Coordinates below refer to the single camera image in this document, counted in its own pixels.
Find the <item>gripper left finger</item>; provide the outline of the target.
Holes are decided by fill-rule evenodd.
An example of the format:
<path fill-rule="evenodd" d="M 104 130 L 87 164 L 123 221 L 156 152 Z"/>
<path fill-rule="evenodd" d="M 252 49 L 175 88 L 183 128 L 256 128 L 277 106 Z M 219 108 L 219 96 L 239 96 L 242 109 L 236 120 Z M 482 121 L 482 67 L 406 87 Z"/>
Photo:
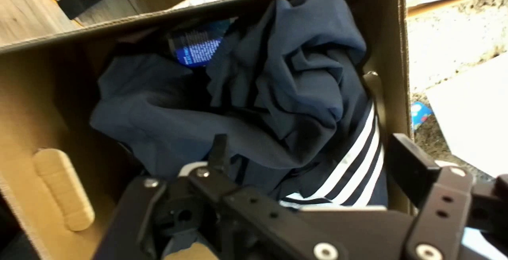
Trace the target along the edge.
<path fill-rule="evenodd" d="M 194 244 L 220 260 L 346 260 L 332 236 L 225 171 L 227 136 L 208 164 L 174 182 L 137 177 L 125 189 L 94 260 L 165 260 Z"/>

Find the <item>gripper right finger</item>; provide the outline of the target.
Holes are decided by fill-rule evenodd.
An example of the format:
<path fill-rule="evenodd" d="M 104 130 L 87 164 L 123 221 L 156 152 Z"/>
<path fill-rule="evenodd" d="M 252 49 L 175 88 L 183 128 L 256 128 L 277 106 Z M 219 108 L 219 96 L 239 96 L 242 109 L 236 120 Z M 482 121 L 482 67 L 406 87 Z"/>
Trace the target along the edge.
<path fill-rule="evenodd" d="M 439 166 L 401 133 L 389 137 L 386 165 L 418 210 L 402 260 L 488 260 L 462 244 L 467 227 L 508 258 L 508 174 L 477 182 L 462 168 Z"/>

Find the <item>brown cardboard box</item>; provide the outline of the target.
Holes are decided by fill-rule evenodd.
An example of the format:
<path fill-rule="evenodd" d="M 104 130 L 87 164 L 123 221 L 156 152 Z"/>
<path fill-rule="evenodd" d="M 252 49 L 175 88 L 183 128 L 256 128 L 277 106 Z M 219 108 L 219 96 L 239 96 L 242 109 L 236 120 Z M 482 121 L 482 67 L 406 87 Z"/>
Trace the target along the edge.
<path fill-rule="evenodd" d="M 105 0 L 58 25 L 50 0 L 0 0 L 0 191 L 42 260 L 91 260 L 129 182 L 122 149 L 89 126 L 95 78 L 114 40 L 161 23 L 202 22 L 270 0 Z M 411 135 L 405 0 L 347 0 L 369 47 L 363 70 L 383 89 L 377 103 L 387 135 Z M 67 229 L 53 190 L 36 171 L 48 152 L 66 153 L 95 210 L 83 231 Z"/>

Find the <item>small blue packet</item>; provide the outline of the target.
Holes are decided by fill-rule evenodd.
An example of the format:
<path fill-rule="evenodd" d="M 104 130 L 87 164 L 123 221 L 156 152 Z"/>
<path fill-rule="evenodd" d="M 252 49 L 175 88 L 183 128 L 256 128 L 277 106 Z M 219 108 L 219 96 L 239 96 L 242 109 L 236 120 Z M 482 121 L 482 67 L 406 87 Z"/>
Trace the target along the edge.
<path fill-rule="evenodd" d="M 411 113 L 411 128 L 416 131 L 421 124 L 423 124 L 430 115 L 433 114 L 432 109 L 419 101 L 413 102 L 410 107 Z"/>

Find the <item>white paper sheet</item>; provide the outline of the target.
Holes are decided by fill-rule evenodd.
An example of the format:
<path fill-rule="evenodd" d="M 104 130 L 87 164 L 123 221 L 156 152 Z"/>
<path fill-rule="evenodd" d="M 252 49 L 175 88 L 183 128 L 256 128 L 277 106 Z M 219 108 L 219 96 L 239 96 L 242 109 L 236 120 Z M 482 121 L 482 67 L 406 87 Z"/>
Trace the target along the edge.
<path fill-rule="evenodd" d="M 426 95 L 453 155 L 492 177 L 508 174 L 508 52 Z"/>

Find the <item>navy cloth with white stripes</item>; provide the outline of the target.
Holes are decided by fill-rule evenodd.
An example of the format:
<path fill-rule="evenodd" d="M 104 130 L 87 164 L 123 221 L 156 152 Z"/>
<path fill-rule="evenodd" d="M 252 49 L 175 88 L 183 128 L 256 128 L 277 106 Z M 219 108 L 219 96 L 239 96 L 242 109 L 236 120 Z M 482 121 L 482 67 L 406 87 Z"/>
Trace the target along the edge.
<path fill-rule="evenodd" d="M 387 206 L 374 100 L 357 73 L 365 54 L 345 0 L 274 0 L 234 21 L 205 68 L 114 58 L 90 125 L 151 175 L 176 177 L 226 135 L 226 175 L 282 206 Z"/>

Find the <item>dark bottle with blue label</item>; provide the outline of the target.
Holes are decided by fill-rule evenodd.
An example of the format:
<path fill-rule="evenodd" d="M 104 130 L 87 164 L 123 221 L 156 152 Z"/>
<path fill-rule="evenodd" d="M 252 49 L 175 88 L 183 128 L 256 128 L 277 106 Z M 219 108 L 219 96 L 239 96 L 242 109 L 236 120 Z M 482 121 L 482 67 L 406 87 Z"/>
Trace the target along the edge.
<path fill-rule="evenodd" d="M 221 44 L 227 30 L 237 20 L 231 17 L 208 22 L 165 34 L 169 53 L 178 63 L 191 67 L 206 67 Z"/>

